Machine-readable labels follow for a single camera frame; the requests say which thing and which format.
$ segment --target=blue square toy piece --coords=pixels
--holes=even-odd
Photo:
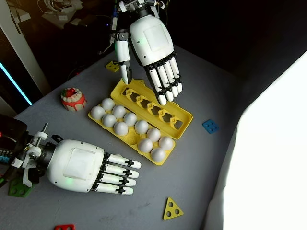
[[[207,130],[208,133],[212,134],[215,133],[217,130],[219,130],[219,127],[217,124],[209,119],[208,121],[205,121],[202,126]]]

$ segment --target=yellow triangle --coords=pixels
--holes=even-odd
[[[172,198],[168,198],[165,206],[163,219],[171,219],[174,217],[179,217],[183,215],[183,211],[179,208],[179,206],[173,201]]]

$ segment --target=red toy piece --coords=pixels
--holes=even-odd
[[[54,230],[76,230],[73,224],[66,224],[66,225],[58,225],[54,228]]]
[[[82,110],[87,102],[84,94],[77,88],[64,89],[61,93],[61,99],[68,111]]]

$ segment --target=robotic hand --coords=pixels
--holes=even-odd
[[[159,0],[128,0],[126,3],[121,1],[118,10],[129,11],[134,22],[129,30],[116,30],[115,9],[111,42],[115,39],[115,51],[123,81],[129,84],[132,79],[128,44],[130,42],[135,56],[144,66],[159,103],[166,105],[167,101],[173,101],[181,93],[182,82],[171,36],[159,20],[156,5],[162,9],[165,7]]]
[[[41,140],[47,138],[45,133],[47,123],[42,131],[36,133],[19,154],[6,173],[12,169],[24,168],[23,184],[28,187],[32,182],[28,179],[29,169],[47,169],[47,178],[55,186],[75,192],[96,192],[131,195],[138,178],[137,171],[115,166],[112,163],[139,169],[141,163],[118,155],[105,152],[102,148],[76,140],[63,140],[53,135],[58,145],[48,142],[40,146]]]

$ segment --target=white robotic hand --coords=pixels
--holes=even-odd
[[[156,0],[129,0],[126,4],[121,1],[118,5],[120,11],[129,10],[135,21],[129,30],[113,30],[113,35],[123,81],[129,84],[132,79],[128,46],[130,42],[136,57],[146,70],[159,103],[166,105],[167,101],[173,101],[182,92],[182,82],[171,36],[156,13],[157,4],[164,8],[164,4]],[[114,22],[117,22],[115,18],[113,16],[113,29]]]
[[[120,164],[139,169],[141,163],[104,152],[95,145],[76,140],[63,140],[52,151],[46,150],[50,159],[46,175],[57,187],[75,192],[89,191],[131,195],[138,178],[137,171],[113,165]]]

